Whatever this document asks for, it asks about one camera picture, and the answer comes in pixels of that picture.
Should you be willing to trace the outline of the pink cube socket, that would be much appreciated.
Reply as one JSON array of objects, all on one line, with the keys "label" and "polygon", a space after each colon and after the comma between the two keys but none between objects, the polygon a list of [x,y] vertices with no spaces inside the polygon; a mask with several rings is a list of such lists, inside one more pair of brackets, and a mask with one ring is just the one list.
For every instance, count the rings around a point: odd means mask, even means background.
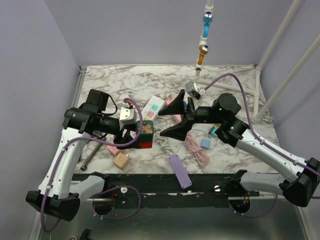
[{"label": "pink cube socket", "polygon": [[111,155],[113,155],[113,156],[117,156],[119,153],[121,153],[122,152],[122,150],[121,149],[118,149],[118,148],[116,148],[116,147],[114,147],[114,146],[107,146],[107,149],[108,149],[108,151],[109,151],[109,153],[111,154]]}]

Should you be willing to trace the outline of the white power strip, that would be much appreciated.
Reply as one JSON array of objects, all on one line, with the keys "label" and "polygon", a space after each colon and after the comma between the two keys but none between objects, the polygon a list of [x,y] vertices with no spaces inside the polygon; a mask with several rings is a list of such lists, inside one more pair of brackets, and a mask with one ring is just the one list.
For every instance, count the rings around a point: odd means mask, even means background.
[{"label": "white power strip", "polygon": [[142,117],[145,121],[154,121],[160,110],[166,105],[166,100],[171,99],[170,93],[158,93],[153,95],[145,104]]}]

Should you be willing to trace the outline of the teal plug adapter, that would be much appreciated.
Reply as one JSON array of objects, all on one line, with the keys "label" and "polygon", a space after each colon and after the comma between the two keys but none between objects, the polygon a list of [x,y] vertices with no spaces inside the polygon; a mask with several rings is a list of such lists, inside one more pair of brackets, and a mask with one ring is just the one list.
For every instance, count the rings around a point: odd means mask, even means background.
[{"label": "teal plug adapter", "polygon": [[217,135],[217,133],[216,133],[217,130],[218,130],[218,128],[217,128],[216,126],[213,126],[213,127],[209,130],[208,134],[209,134],[210,136],[212,136],[213,138],[217,138],[217,137],[218,137],[218,135]]}]

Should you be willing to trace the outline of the pink power strip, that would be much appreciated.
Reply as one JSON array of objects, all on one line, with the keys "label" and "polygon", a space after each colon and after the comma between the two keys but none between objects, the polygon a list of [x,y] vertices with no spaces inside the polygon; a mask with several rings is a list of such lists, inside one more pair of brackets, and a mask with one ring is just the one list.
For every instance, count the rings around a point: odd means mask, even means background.
[{"label": "pink power strip", "polygon": [[[165,98],[164,99],[165,106],[168,106],[174,99],[175,99],[174,97]],[[173,115],[172,117],[177,123],[180,123],[182,121],[180,114]]]}]

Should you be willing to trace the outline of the light blue plug adapter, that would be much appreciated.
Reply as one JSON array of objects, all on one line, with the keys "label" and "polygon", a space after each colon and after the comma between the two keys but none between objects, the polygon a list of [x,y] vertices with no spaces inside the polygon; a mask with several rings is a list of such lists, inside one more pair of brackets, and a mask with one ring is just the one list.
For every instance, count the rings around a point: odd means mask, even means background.
[{"label": "light blue plug adapter", "polygon": [[202,149],[209,149],[210,148],[210,146],[211,146],[211,141],[209,140],[209,139],[207,139],[207,138],[203,138],[202,140],[201,140],[201,143],[200,143],[200,147],[202,148]]}]

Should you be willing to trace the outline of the red cube socket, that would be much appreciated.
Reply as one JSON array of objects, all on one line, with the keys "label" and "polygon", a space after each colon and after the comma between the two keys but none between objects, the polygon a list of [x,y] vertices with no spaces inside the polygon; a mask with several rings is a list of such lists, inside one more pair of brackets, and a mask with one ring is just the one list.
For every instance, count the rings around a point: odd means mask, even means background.
[{"label": "red cube socket", "polygon": [[151,149],[153,147],[153,142],[138,142],[138,145],[140,149]]}]

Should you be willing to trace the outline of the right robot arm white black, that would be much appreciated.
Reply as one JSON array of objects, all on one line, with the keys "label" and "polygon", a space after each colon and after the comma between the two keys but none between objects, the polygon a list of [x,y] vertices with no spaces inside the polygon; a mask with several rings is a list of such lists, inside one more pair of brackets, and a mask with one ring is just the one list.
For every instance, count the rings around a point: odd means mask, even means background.
[{"label": "right robot arm white black", "polygon": [[185,91],[159,111],[160,116],[180,115],[181,122],[160,132],[160,136],[184,141],[194,124],[219,124],[216,135],[223,143],[245,151],[276,170],[276,173],[244,172],[230,183],[230,191],[262,191],[285,197],[298,207],[307,207],[320,184],[320,162],[295,156],[262,138],[252,127],[237,118],[241,110],[231,93],[221,94],[212,106],[195,107],[191,97],[184,103]]}]

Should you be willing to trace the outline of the dark green cube socket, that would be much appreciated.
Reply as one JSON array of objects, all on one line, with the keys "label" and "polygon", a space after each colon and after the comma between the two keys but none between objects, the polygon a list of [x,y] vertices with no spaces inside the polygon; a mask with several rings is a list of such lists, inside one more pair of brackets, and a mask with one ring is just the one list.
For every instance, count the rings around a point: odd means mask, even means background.
[{"label": "dark green cube socket", "polygon": [[152,120],[143,120],[136,122],[136,131],[142,126],[141,133],[137,139],[138,143],[149,143],[153,141],[154,125]]}]

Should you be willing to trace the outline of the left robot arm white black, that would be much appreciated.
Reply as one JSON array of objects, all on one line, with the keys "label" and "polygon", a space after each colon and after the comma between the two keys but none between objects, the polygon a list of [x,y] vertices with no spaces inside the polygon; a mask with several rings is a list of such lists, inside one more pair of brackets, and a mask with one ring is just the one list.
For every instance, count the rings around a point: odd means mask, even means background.
[{"label": "left robot arm white black", "polygon": [[126,104],[130,104],[124,112],[131,123],[105,113],[109,99],[109,94],[91,89],[84,103],[66,110],[60,142],[51,166],[37,190],[29,191],[25,198],[42,216],[49,215],[70,222],[81,203],[95,195],[104,198],[110,194],[111,177],[106,173],[94,172],[81,183],[71,185],[80,155],[85,145],[93,140],[93,132],[120,138],[124,129],[132,130],[137,120],[143,120],[138,104],[130,98],[124,99]]}]

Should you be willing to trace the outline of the beige cube socket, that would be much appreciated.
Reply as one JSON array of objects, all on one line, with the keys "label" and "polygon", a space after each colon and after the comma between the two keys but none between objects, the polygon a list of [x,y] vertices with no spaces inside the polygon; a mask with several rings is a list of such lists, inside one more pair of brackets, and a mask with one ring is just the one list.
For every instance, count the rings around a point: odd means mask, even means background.
[{"label": "beige cube socket", "polygon": [[124,170],[130,163],[130,158],[128,154],[119,152],[112,162],[117,168]]}]

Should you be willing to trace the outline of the purple USB power strip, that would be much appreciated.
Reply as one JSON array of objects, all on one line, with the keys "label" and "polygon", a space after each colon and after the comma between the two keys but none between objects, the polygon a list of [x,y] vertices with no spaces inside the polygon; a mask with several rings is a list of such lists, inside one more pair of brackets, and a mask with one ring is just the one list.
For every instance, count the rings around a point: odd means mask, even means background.
[{"label": "purple USB power strip", "polygon": [[190,179],[187,170],[185,169],[181,159],[178,155],[172,155],[168,159],[169,164],[181,186],[182,189],[186,189],[192,185],[192,180]]}]

